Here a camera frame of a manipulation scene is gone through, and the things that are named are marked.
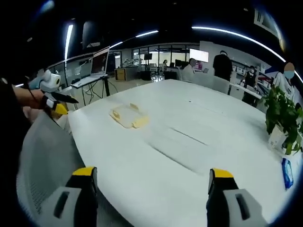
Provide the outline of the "person's left hand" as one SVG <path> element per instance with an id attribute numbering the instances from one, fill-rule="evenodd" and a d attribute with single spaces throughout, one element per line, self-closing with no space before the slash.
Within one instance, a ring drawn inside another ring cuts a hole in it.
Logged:
<path id="1" fill-rule="evenodd" d="M 33 109 L 43 109 L 44 93 L 40 89 L 25 90 L 25 97 L 23 98 L 22 105 L 29 106 Z"/>

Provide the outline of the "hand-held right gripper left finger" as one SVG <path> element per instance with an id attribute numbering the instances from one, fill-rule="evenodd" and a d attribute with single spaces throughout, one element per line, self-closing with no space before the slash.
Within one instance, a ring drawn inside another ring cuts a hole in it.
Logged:
<path id="1" fill-rule="evenodd" d="M 95 227 L 97 225 L 97 168 L 74 171 L 65 186 L 44 201 L 45 227 Z"/>

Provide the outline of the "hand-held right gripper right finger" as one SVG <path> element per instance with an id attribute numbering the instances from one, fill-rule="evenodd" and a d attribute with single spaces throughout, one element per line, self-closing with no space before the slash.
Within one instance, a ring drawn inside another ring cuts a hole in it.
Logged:
<path id="1" fill-rule="evenodd" d="M 261 205 L 226 170 L 210 169 L 206 210 L 209 227 L 268 226 Z"/>

